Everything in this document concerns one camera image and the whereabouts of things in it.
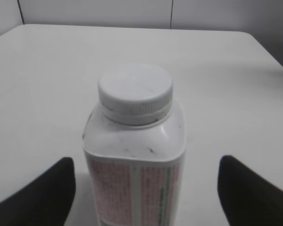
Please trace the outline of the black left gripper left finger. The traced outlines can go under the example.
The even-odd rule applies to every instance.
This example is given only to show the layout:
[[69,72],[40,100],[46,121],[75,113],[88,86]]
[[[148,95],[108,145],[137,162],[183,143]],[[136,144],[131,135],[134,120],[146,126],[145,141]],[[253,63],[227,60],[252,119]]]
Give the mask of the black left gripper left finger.
[[0,226],[62,226],[74,198],[74,161],[64,157],[0,202]]

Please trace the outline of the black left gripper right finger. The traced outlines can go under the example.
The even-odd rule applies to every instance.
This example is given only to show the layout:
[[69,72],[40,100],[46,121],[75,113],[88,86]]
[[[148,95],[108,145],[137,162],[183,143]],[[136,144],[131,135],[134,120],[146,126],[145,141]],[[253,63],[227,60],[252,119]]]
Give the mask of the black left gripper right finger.
[[283,191],[231,155],[219,163],[218,196],[231,226],[283,226]]

